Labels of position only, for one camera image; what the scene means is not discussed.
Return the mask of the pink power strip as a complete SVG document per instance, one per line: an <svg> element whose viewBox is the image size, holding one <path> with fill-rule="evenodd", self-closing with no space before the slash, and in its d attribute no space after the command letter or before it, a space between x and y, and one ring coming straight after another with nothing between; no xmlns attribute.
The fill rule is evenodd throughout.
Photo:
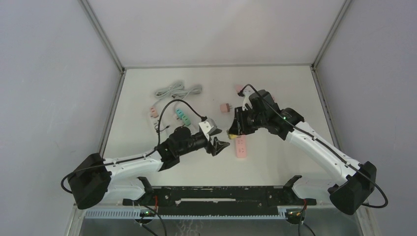
<svg viewBox="0 0 417 236"><path fill-rule="evenodd" d="M244 135L236 137L235 147L237 158L245 158L247 156L246 137Z"/></svg>

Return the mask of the green charger plug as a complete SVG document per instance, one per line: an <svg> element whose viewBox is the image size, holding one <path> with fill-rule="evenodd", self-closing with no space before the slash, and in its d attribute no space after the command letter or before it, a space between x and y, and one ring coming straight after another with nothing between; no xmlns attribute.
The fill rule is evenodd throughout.
<svg viewBox="0 0 417 236"><path fill-rule="evenodd" d="M180 119L185 126L189 126L191 124L189 117L186 115L182 116Z"/></svg>

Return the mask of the teal charger plug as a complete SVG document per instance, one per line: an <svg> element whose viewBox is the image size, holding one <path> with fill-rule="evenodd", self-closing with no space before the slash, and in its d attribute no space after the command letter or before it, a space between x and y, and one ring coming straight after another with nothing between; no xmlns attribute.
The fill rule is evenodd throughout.
<svg viewBox="0 0 417 236"><path fill-rule="evenodd" d="M182 119L184 117L184 112L181 109L176 109L175 112L179 119Z"/></svg>

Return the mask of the white power strip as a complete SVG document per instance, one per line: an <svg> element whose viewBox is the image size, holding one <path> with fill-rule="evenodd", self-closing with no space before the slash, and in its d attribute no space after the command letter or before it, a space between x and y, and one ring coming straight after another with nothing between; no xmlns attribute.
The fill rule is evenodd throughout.
<svg viewBox="0 0 417 236"><path fill-rule="evenodd" d="M149 120L150 120L151 128L153 128L156 133L164 129L163 123L161 122L159 124L159 117L154 118L150 116Z"/></svg>

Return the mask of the pink USB charger plug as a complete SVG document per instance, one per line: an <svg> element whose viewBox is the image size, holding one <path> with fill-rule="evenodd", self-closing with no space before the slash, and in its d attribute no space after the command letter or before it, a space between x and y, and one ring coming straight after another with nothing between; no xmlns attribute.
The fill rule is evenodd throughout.
<svg viewBox="0 0 417 236"><path fill-rule="evenodd" d="M157 109L154 106L150 107L149 112L150 112L150 116L152 118L158 118L159 117Z"/></svg>

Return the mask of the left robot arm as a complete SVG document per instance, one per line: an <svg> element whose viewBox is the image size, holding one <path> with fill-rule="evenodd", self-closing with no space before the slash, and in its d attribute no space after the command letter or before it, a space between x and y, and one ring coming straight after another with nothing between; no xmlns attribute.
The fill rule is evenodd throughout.
<svg viewBox="0 0 417 236"><path fill-rule="evenodd" d="M180 157L205 149L218 155L229 142L212 138L199 131L192 134L187 127L178 127L150 153L105 161L99 153L89 155L64 179L69 183L68 193L78 209L91 208L104 200L137 200L148 205L154 198L144 174L167 170L180 162Z"/></svg>

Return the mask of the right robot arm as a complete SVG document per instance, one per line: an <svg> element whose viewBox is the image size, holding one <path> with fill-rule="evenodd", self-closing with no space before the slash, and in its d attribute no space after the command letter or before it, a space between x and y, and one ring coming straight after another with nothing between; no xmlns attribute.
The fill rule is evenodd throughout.
<svg viewBox="0 0 417 236"><path fill-rule="evenodd" d="M297 111L281 109L268 91L243 87L238 96L243 97L243 105L234 108L234 120L227 131L230 139L264 128L301 149L330 176L329 180L299 177L284 191L286 202L292 205L302 199L330 202L347 215L354 214L361 206L388 206L387 195L376 183L374 164L360 163L344 154L320 136Z"/></svg>

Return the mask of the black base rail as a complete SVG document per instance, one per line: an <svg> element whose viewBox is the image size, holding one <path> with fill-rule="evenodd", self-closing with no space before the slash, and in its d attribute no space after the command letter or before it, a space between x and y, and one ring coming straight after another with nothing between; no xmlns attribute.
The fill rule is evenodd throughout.
<svg viewBox="0 0 417 236"><path fill-rule="evenodd" d="M273 216L278 208L315 206L285 186L160 186L123 206L157 206L163 216Z"/></svg>

